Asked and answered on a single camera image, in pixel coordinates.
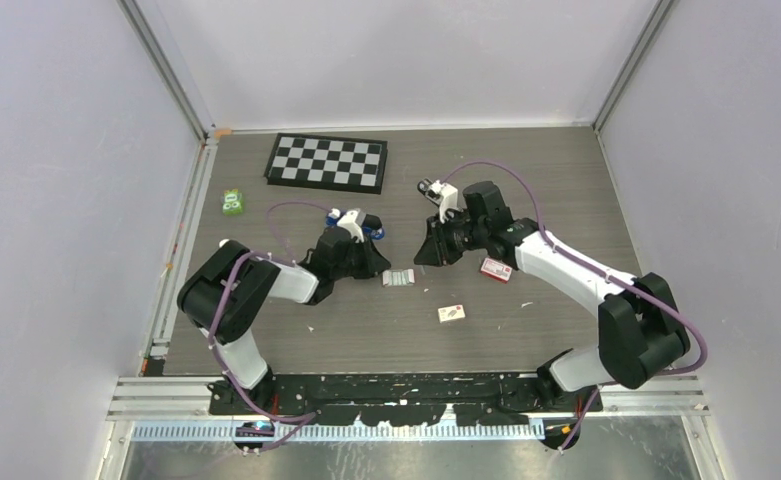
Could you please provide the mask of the blue stapler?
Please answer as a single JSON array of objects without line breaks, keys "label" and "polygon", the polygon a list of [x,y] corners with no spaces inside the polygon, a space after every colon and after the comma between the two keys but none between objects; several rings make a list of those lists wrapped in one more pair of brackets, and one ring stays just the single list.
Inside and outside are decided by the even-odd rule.
[{"label": "blue stapler", "polygon": [[383,228],[383,223],[380,220],[380,218],[376,215],[365,213],[364,211],[360,210],[364,215],[365,218],[362,221],[362,227],[365,234],[365,240],[367,238],[372,240],[380,240],[384,237],[385,231]]}]

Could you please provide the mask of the white staple box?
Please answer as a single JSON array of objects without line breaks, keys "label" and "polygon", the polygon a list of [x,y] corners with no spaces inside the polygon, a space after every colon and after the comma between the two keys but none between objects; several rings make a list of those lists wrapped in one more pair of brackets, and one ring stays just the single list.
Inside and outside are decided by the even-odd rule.
[{"label": "white staple box", "polygon": [[454,322],[466,318],[465,309],[460,304],[441,307],[437,310],[437,313],[438,313],[438,321],[441,324],[450,323],[450,322]]}]

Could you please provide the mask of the black stapler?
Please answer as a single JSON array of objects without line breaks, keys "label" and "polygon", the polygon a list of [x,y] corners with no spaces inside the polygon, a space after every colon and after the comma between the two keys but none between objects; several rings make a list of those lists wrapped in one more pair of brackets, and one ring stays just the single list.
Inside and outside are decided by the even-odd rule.
[{"label": "black stapler", "polygon": [[431,185],[432,185],[431,180],[427,178],[422,179],[417,183],[417,191],[423,196],[428,197]]}]

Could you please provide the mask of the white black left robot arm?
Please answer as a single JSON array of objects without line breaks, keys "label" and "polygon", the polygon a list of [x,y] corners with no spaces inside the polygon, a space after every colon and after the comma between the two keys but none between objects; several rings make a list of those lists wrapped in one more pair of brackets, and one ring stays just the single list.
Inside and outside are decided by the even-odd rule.
[{"label": "white black left robot arm", "polygon": [[292,264],[228,240],[185,281],[176,305],[235,381],[236,403],[259,414],[271,405],[272,369],[251,328],[266,301],[316,305],[330,296],[337,281],[373,279],[390,267],[368,235],[355,237],[341,227],[326,228],[306,256]]}]

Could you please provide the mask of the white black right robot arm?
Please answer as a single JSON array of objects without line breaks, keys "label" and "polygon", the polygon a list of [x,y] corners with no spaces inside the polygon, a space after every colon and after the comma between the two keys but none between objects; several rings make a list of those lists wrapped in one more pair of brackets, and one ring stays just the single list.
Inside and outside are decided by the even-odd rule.
[{"label": "white black right robot arm", "polygon": [[637,389],[689,352],[690,336],[659,275],[611,269],[558,242],[536,221],[513,217],[491,181],[458,191],[424,179],[417,190],[438,212],[426,220],[415,264],[449,266],[468,251],[483,250],[555,287],[596,319],[595,344],[567,350],[538,368],[536,392],[546,408],[564,409],[585,387],[615,383]]}]

